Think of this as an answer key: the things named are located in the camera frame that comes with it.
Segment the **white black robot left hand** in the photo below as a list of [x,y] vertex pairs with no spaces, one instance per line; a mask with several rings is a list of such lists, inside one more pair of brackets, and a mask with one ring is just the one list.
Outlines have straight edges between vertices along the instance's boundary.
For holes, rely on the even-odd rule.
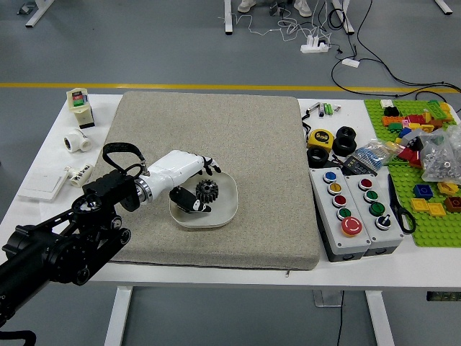
[[211,207],[198,199],[190,191],[181,187],[190,177],[201,174],[205,169],[212,175],[213,168],[221,173],[218,163],[206,156],[191,154],[186,151],[173,150],[154,162],[147,168],[145,174],[137,180],[137,190],[140,202],[149,203],[155,200],[163,191],[169,192],[170,199],[187,212],[209,213]]

